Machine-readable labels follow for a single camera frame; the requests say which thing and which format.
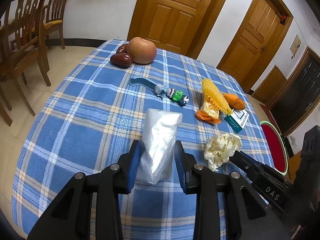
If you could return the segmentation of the white tissue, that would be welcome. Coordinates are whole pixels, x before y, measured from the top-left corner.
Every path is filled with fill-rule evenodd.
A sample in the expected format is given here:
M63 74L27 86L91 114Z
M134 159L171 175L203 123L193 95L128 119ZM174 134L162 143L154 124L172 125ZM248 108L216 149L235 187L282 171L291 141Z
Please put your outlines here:
M224 133L209 138L205 150L204 159L210 170L216 172L219 167L229 161L236 151L242 148L242 140L238 135Z

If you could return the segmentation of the clear plastic bag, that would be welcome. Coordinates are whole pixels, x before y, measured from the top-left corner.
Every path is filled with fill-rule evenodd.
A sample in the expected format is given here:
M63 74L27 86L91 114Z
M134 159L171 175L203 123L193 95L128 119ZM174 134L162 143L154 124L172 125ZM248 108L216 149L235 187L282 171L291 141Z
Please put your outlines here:
M183 114L177 112L151 108L146 111L138 181L156 185L171 179L177 128L182 118Z

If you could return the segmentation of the orange snack packet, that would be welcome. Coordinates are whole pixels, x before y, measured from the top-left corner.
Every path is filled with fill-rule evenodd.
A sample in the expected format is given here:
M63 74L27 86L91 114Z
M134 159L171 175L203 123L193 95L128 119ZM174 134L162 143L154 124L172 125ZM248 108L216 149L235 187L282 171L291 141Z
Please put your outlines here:
M205 121L209 124L220 124L220 111L210 101L204 101L200 110L195 114L196 119Z

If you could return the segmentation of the yellow foam fruit net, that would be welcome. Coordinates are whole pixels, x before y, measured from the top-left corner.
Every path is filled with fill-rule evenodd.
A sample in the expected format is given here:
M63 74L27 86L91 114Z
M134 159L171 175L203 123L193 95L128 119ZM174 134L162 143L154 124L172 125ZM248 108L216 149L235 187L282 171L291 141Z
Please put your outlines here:
M233 113L223 94L212 80L208 78L202 80L202 91L210 99L212 104L222 113L225 115L231 115Z

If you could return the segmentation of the red bin with green rim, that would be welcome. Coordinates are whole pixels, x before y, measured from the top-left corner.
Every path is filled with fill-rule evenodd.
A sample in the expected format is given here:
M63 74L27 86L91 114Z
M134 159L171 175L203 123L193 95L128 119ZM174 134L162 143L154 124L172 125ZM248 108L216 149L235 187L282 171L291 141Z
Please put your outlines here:
M285 145L277 129L268 121L261 121L260 125L263 129L268 147L270 149L274 169L282 176L287 175L288 157Z

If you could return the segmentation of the dark entrance door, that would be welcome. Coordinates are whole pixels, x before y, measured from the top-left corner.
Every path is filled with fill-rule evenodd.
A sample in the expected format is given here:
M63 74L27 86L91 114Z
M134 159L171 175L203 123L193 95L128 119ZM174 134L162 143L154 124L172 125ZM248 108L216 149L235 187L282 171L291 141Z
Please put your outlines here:
M306 48L286 85L269 105L283 136L288 136L319 104L319 56Z

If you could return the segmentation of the teal and white box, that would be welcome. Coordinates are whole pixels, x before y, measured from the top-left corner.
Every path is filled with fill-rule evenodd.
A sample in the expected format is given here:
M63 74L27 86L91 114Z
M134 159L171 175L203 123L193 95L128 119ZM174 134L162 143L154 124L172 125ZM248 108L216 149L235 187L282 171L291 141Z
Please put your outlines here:
M239 133L243 130L247 120L249 118L249 114L247 113L246 110L237 110L234 109L232 110L231 115L225 116L225 121L235 133Z

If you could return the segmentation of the blue plaid tablecloth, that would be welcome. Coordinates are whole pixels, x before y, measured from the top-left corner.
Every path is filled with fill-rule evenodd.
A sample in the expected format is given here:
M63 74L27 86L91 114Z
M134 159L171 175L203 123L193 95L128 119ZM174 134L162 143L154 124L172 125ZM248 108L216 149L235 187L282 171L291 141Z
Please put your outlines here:
M244 100L249 119L239 133L242 150L272 166L268 144L257 115L237 81L228 74L186 56L158 50L149 65L118 68L110 57L122 44L109 40L84 58L59 84L26 136L13 179L11 211L24 232L31 228L76 172L94 174L115 163L134 140L141 139L147 109L180 112L177 139L185 152L205 164L204 148L216 134L231 133L227 122L211 125L196 119L201 82L209 78L220 91ZM143 86L131 86L144 77L189 97L185 106Z

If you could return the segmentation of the green toy car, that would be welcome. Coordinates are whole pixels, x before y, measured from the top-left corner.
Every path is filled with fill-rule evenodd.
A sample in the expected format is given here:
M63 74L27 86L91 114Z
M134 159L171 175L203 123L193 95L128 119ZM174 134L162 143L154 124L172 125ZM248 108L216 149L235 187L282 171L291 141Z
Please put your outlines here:
M175 88L169 88L166 92L167 97L178 103L181 106L185 106L189 102L189 97L185 95L181 90Z

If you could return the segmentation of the blue toy knife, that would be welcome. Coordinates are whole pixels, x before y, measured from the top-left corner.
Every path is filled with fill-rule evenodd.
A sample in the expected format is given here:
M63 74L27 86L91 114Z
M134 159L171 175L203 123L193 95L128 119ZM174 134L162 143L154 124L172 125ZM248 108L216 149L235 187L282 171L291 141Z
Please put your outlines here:
M131 86L143 86L154 92L154 94L161 99L166 97L166 92L168 90L164 85L161 85L160 83L154 83L153 81L144 77L133 77L130 79L129 84Z

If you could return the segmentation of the front red jujube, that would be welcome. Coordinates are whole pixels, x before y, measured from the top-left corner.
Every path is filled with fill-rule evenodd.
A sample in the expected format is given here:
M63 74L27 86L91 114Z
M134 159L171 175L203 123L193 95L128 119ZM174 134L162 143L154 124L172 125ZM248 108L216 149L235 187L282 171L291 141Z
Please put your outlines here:
M133 63L133 59L128 53L114 54L111 56L110 61L112 64L123 68L129 67Z

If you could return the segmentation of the red jujube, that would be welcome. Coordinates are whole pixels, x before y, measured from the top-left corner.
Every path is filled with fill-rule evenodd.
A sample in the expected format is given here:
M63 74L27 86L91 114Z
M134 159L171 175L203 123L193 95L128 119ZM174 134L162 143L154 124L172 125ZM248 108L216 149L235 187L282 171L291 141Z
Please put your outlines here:
M123 68L129 67L133 63L133 59L128 53L114 54L111 56L110 61L112 64Z
M116 51L117 54L119 53L127 53L127 46L128 44L122 44Z

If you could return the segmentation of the rear red jujube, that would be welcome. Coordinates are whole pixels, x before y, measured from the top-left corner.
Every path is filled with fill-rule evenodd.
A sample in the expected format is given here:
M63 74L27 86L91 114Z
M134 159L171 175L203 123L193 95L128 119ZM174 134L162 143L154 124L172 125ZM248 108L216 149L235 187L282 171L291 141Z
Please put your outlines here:
M128 44L122 44L116 51L117 54L119 53L127 53L127 46Z

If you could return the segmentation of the large apple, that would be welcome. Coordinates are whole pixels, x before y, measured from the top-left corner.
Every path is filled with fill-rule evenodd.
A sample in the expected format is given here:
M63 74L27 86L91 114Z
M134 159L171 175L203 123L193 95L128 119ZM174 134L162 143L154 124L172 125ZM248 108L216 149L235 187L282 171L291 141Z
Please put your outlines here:
M132 56L133 62L149 64L156 58L157 48L152 41L134 37L127 45L127 53Z

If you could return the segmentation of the middle wooden door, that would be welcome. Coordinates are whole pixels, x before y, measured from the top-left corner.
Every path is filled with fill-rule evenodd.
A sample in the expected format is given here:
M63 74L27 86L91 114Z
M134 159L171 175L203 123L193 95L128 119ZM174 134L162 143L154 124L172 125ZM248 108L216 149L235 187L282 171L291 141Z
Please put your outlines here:
M283 0L253 0L217 68L249 92L278 51L292 20Z

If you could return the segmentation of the wooden door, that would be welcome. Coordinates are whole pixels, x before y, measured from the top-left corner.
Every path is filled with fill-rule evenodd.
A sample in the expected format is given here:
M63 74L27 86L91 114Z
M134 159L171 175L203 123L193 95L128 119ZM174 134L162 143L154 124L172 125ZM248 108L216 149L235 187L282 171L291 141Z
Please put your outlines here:
M278 51L292 20L283 0L253 0L217 68L249 92Z
M196 59L226 0L137 0L127 39Z

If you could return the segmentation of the near wooden chair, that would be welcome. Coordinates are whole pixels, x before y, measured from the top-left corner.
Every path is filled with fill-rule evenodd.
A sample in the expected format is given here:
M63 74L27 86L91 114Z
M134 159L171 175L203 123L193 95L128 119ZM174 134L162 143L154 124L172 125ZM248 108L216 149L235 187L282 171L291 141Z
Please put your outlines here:
M46 42L43 10L45 0L9 0L1 26L1 81L11 80L32 116L35 112L18 81L26 85L24 71L37 61L44 82L49 87L49 64L45 63Z

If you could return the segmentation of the far wooden chair with cushion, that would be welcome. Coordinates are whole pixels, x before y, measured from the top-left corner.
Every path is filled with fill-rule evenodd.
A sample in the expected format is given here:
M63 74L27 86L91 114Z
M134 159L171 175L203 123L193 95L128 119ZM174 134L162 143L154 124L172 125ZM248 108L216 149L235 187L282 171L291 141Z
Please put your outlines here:
M60 35L61 48L65 49L63 37L63 18L67 0L49 0L43 7L44 34L46 42L49 42L49 35L58 31Z

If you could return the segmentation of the left wooden door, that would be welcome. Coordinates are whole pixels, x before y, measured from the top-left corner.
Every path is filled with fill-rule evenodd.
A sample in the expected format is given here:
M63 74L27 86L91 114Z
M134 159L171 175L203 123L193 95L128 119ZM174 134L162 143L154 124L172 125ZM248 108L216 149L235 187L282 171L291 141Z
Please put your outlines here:
M127 39L196 59L226 0L137 0Z

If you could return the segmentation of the low wooden wall panel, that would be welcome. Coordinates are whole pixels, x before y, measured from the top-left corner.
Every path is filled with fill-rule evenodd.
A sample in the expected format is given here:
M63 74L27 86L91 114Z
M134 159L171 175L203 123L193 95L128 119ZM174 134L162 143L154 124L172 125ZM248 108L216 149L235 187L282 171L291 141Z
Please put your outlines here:
M277 66L274 66L266 79L254 91L252 97L268 106L281 92L286 83L286 77Z

